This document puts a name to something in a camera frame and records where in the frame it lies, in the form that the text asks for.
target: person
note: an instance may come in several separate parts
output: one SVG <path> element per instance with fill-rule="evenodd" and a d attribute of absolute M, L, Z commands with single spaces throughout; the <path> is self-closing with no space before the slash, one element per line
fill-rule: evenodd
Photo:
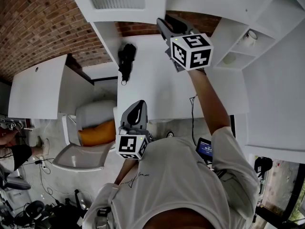
<path fill-rule="evenodd" d="M 19 123 L 13 130 L 0 127 L 0 165 L 4 168 L 5 173 L 14 172 L 31 156 L 46 156 L 49 152 L 49 140 L 46 139 L 43 143 L 40 137 L 34 147 L 26 144 L 16 145 L 14 138 L 21 129 L 22 126 Z"/>
<path fill-rule="evenodd" d="M 228 114 L 205 72 L 188 73 L 212 135 L 214 171 L 188 141 L 170 137 L 151 142 L 141 161 L 126 159 L 114 184 L 101 188 L 85 215 L 84 229 L 103 223 L 119 229 L 251 226 L 257 174 L 234 138 Z"/>

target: orange object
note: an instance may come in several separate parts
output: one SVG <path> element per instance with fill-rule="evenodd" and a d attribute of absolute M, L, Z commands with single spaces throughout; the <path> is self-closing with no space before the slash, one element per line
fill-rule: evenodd
<path fill-rule="evenodd" d="M 83 146 L 92 147 L 110 143 L 115 140 L 115 123 L 110 120 L 97 127 L 78 131 Z"/>

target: brick wall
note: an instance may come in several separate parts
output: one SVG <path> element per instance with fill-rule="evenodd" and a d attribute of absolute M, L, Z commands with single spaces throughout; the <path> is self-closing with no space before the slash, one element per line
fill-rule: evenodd
<path fill-rule="evenodd" d="M 220 17 L 213 15 L 183 12 L 167 11 L 168 15 L 175 15 L 191 22 L 201 33 L 211 36 L 220 21 Z M 135 23 L 135 22 L 117 22 L 116 27 L 121 36 L 137 36 L 160 34 L 157 26 L 154 24 Z"/>
<path fill-rule="evenodd" d="M 111 61 L 74 0 L 0 0 L 0 78 L 67 53 L 81 66 Z"/>

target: white cup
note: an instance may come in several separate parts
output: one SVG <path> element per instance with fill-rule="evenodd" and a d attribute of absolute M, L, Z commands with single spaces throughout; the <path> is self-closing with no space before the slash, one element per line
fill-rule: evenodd
<path fill-rule="evenodd" d="M 243 37 L 243 42 L 246 47 L 254 47 L 257 40 L 257 35 L 254 31 L 248 31 Z"/>

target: chair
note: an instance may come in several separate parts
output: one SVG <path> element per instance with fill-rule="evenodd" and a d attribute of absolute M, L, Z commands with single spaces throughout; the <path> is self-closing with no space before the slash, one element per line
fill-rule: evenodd
<path fill-rule="evenodd" d="M 114 142 L 94 147 L 83 147 L 70 143 L 67 118 L 70 118 L 75 123 L 77 130 L 96 127 L 101 123 L 114 119 L 113 109 L 115 107 L 116 102 L 112 100 L 84 105 L 76 110 L 76 122 L 70 116 L 64 115 L 62 123 L 67 146 L 55 157 L 53 165 L 60 169 L 72 171 L 103 169 L 110 149 L 115 149 Z"/>

